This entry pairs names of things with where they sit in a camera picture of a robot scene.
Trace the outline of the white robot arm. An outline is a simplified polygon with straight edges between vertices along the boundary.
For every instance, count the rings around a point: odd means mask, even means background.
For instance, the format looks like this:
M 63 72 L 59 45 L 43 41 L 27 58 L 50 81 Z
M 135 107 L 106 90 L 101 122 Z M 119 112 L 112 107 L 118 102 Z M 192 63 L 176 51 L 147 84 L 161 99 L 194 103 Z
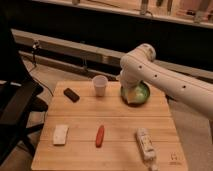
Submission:
M 126 53 L 120 60 L 121 85 L 133 89 L 145 81 L 213 120 L 213 84 L 160 67 L 153 63 L 155 57 L 147 43 Z

